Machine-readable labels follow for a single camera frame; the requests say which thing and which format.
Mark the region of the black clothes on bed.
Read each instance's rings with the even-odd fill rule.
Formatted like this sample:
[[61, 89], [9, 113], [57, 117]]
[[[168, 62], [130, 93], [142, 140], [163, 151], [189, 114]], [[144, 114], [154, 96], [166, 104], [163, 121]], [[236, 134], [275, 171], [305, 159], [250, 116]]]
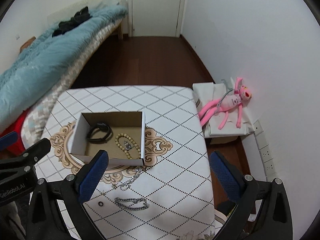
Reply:
[[78, 27], [80, 24], [89, 20], [92, 16], [89, 13], [88, 7], [82, 8], [78, 11], [73, 17], [71, 17], [68, 21], [62, 21], [58, 24], [58, 28], [54, 30], [52, 33], [52, 37], [56, 37], [59, 35], [64, 35], [65, 33], [73, 30]]

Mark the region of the white cardboard box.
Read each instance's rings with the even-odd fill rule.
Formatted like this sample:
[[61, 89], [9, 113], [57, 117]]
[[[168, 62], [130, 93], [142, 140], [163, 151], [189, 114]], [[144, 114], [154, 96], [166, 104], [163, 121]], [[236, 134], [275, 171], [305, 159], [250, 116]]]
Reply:
[[68, 151], [84, 163], [104, 150], [112, 167], [143, 166], [145, 128], [144, 112], [81, 113]]

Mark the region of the white wall socket strip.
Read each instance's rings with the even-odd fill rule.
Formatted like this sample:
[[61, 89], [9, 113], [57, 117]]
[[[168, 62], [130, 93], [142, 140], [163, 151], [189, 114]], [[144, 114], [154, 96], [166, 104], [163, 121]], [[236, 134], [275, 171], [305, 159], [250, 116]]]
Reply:
[[261, 161], [263, 163], [266, 180], [272, 181], [277, 177], [277, 172], [273, 163], [273, 154], [260, 120], [257, 120], [253, 124], [253, 128], [255, 141], [259, 150]]

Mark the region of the small silver charm jewelry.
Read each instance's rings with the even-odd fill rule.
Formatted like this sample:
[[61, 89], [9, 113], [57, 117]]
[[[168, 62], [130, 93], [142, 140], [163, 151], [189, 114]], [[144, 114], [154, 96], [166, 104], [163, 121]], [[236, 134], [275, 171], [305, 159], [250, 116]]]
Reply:
[[125, 150], [129, 151], [132, 149], [132, 145], [128, 141], [124, 141]]

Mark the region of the grey checkered mattress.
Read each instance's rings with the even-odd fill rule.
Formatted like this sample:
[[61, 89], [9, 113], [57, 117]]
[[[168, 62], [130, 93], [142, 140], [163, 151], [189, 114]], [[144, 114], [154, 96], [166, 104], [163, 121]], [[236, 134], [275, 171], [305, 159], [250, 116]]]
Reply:
[[67, 68], [59, 81], [28, 110], [21, 129], [21, 140], [25, 148], [30, 147], [41, 139], [50, 113], [59, 96], [72, 86], [89, 58], [114, 32], [122, 34], [122, 20], [111, 22], [99, 30], [84, 49], [80, 51], [80, 54]]

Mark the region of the brown pillow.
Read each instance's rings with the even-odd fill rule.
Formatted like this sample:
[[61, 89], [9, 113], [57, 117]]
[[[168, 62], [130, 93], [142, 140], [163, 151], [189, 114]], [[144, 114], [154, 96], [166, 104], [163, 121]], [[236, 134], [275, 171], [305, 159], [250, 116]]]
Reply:
[[36, 40], [36, 37], [33, 36], [32, 38], [30, 38], [26, 42], [24, 42], [24, 44], [22, 44], [20, 47], [19, 53], [21, 53], [24, 49], [28, 48], [35, 40]]

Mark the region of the white diamond pattern tablecloth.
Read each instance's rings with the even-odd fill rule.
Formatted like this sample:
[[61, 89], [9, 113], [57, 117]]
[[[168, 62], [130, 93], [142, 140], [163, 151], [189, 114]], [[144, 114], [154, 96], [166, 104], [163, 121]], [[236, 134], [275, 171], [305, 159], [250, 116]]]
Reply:
[[76, 173], [71, 155], [82, 113], [142, 112], [145, 142], [115, 132], [109, 157], [144, 158], [142, 167], [109, 166], [84, 204], [107, 239], [213, 239], [217, 229], [212, 180], [193, 91], [174, 86], [111, 86], [63, 92], [43, 137], [52, 149], [36, 165], [48, 181]]

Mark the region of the blue quilt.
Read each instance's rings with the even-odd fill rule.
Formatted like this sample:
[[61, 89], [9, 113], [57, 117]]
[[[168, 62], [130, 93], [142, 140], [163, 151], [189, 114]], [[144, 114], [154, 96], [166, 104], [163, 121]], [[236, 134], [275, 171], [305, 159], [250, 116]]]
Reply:
[[124, 18], [127, 9], [118, 4], [91, 10], [89, 14], [88, 20], [65, 34], [53, 35], [56, 24], [47, 29], [1, 74], [1, 131], [42, 98], [93, 37], [110, 23]]

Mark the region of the black watch band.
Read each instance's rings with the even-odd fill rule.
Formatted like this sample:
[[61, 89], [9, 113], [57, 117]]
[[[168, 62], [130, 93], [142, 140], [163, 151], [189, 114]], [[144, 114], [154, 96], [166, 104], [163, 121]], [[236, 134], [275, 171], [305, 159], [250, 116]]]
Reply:
[[86, 139], [88, 142], [100, 144], [108, 141], [111, 135], [112, 129], [109, 124], [99, 122], [90, 127], [89, 132], [86, 135]]

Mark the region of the white door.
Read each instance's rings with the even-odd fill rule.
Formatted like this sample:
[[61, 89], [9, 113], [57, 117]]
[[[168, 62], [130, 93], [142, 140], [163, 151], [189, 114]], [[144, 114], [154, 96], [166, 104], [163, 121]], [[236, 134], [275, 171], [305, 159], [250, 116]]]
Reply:
[[185, 0], [128, 0], [133, 37], [178, 37]]

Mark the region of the pink panther plush toy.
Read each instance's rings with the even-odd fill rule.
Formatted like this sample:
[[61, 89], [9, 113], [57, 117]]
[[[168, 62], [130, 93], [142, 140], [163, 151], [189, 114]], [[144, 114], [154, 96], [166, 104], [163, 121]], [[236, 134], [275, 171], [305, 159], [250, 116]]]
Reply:
[[250, 89], [242, 84], [243, 78], [237, 77], [234, 85], [234, 89], [226, 92], [221, 98], [208, 102], [199, 112], [200, 125], [203, 127], [209, 120], [218, 113], [224, 113], [224, 119], [221, 121], [218, 129], [224, 128], [229, 111], [233, 109], [238, 110], [238, 117], [236, 120], [236, 127], [241, 128], [242, 112], [244, 102], [249, 101], [252, 98]]

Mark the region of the white folded cloth stack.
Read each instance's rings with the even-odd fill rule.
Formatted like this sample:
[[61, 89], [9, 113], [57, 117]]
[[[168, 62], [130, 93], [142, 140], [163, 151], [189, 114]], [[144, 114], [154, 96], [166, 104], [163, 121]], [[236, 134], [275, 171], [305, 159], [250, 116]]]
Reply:
[[252, 92], [243, 78], [193, 84], [194, 99], [205, 138], [237, 137], [254, 132], [247, 105]]

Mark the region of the red blanket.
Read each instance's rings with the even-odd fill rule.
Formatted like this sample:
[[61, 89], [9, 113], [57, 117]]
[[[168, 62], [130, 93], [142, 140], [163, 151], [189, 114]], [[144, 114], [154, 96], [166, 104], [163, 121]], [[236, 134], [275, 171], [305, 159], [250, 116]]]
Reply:
[[26, 119], [26, 116], [29, 112], [29, 109], [25, 110], [17, 119], [15, 122], [13, 122], [3, 133], [1, 133], [1, 137], [5, 136], [6, 134], [10, 132], [17, 132], [18, 139], [15, 143], [8, 146], [5, 151], [10, 152], [14, 156], [19, 156], [23, 151], [25, 151], [25, 148], [23, 146], [23, 142], [21, 139], [21, 130], [23, 123]]

